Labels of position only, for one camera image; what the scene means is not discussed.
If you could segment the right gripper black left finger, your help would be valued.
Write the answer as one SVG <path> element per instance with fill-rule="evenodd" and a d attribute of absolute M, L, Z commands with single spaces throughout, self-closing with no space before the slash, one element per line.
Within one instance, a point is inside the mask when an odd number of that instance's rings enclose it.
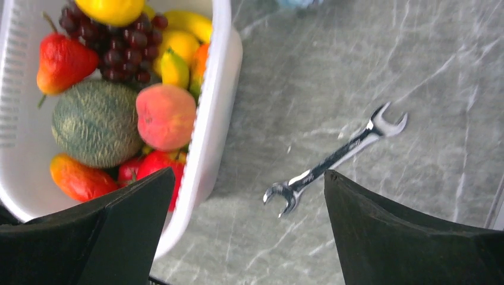
<path fill-rule="evenodd" d="M 1 226 L 1 283 L 146 284 L 174 182 L 164 168 L 69 209 Z"/>

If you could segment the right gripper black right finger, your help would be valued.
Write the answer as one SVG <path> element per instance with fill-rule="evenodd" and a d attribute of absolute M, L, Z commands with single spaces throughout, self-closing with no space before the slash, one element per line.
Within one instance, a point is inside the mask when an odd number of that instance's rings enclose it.
<path fill-rule="evenodd" d="M 325 200 L 346 284 L 502 284 L 503 232 L 424 214 L 334 171 Z"/>

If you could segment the pink fake peach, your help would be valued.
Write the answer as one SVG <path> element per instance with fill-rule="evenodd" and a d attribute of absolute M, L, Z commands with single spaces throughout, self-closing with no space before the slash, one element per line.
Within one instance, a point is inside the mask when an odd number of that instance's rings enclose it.
<path fill-rule="evenodd" d="M 143 141 L 160 151 L 182 148 L 191 140 L 196 102 L 185 89 L 154 84 L 136 98 L 138 132 Z"/>

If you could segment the red fake strawberry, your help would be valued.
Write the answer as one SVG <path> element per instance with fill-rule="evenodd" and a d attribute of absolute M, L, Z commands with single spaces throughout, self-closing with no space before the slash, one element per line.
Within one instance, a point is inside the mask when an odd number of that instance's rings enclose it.
<path fill-rule="evenodd" d="M 99 64 L 98 54 L 77 39 L 59 33 L 51 17 L 42 13 L 52 33 L 39 46 L 37 86 L 42 93 L 37 107 L 41 108 L 47 96 L 56 96 L 91 75 Z"/>

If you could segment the dark purple fake grapes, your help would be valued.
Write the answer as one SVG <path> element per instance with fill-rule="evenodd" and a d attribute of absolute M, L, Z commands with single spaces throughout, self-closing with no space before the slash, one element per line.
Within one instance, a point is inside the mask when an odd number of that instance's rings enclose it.
<path fill-rule="evenodd" d="M 108 81 L 147 84 L 153 63 L 160 55 L 162 32 L 168 19 L 145 6 L 139 17 L 126 27 L 99 23 L 85 15 L 70 1 L 63 6 L 59 25 L 73 38 L 93 50 L 99 57 L 97 68 Z"/>

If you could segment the yellow fake lemon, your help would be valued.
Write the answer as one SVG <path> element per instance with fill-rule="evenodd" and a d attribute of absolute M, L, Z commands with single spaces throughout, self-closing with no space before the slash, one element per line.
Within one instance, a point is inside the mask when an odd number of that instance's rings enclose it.
<path fill-rule="evenodd" d="M 125 27 L 143 12 L 145 0 L 75 0 L 88 17 L 99 23 Z"/>

